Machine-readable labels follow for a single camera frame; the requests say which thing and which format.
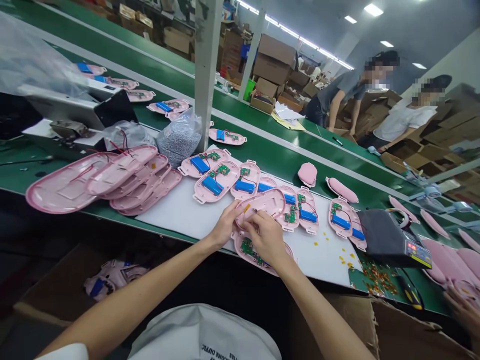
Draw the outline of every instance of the blue object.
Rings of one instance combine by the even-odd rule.
[[[105,84],[108,84],[109,82],[107,81],[107,78],[105,76],[100,76],[100,75],[97,75],[97,76],[94,76],[93,77],[93,80],[96,80],[96,81],[99,81],[101,83],[105,83]]]
[[[163,102],[157,102],[155,105],[157,107],[159,107],[160,109],[162,109],[164,112],[169,113],[169,112],[173,111],[173,109],[170,106],[165,105]]]
[[[83,62],[79,62],[76,64],[78,67],[78,70],[80,70],[82,73],[85,74],[93,74],[93,72],[90,70],[89,66]]]
[[[200,174],[205,174],[210,167],[204,163],[204,161],[200,158],[200,156],[195,156],[190,159],[190,163],[198,170]]]
[[[217,181],[214,180],[213,177],[207,176],[201,184],[206,187],[208,190],[210,190],[213,195],[218,196],[224,189],[222,185],[220,185]]]
[[[364,233],[357,230],[356,228],[353,228],[351,230],[351,234],[353,235],[354,238],[357,238],[358,240],[365,240],[365,236],[364,236]]]
[[[237,180],[235,183],[235,190],[240,190],[249,194],[253,194],[255,191],[255,185],[250,182]]]
[[[225,131],[224,130],[217,130],[216,131],[216,139],[225,141]]]
[[[287,195],[287,194],[283,194],[283,196],[285,197],[285,202],[287,204],[290,204],[290,205],[296,205],[297,204],[295,196]]]
[[[258,192],[259,193],[264,193],[267,190],[270,190],[270,189],[273,189],[273,188],[274,188],[273,186],[268,186],[268,185],[265,185],[265,184],[262,184],[262,183],[258,184]]]
[[[317,222],[317,217],[313,212],[300,209],[300,219],[307,220],[311,223]]]
[[[345,230],[350,230],[350,223],[337,215],[332,216],[331,222],[344,228]]]

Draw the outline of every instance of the pink oval cover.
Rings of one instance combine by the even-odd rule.
[[[450,235],[439,225],[439,223],[434,219],[432,215],[430,215],[428,212],[426,212],[423,209],[420,210],[420,215],[423,218],[423,220],[426,221],[428,226],[432,228],[433,231],[442,235],[444,238],[447,238],[450,240]]]

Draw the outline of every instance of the woman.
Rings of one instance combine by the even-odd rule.
[[[227,243],[233,222],[241,214],[236,209],[239,202],[235,200],[223,211],[206,237],[84,313],[42,351],[40,359],[107,356],[203,260]],[[287,255],[280,225],[263,211],[244,224],[256,251],[275,269],[296,301],[324,358],[374,359]],[[278,360],[281,355],[273,339],[255,324],[206,304],[191,304],[167,310],[150,321],[133,343],[129,358]]]
[[[438,100],[451,81],[450,75],[429,79],[421,86],[418,96],[397,102],[380,126],[373,133],[363,136],[358,145],[365,149],[373,146],[378,152],[383,153],[408,137],[435,115],[437,107],[430,104]]]

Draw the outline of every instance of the grey t-shirt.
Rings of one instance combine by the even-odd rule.
[[[326,88],[318,92],[318,100],[320,100],[321,109],[325,114],[330,111],[330,103],[339,90],[345,93],[343,101],[348,101],[352,97],[356,100],[362,100],[368,88],[366,83],[359,84],[362,73],[363,70],[361,68],[345,72],[333,80]]]

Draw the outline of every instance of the human hand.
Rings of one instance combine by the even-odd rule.
[[[220,250],[229,240],[233,231],[234,220],[243,211],[241,208],[236,208],[239,203],[240,200],[234,200],[228,205],[221,213],[212,231],[201,240],[208,244],[212,252]]]
[[[243,223],[251,237],[256,252],[274,269],[285,258],[289,258],[285,250],[282,227],[265,211],[258,211]]]

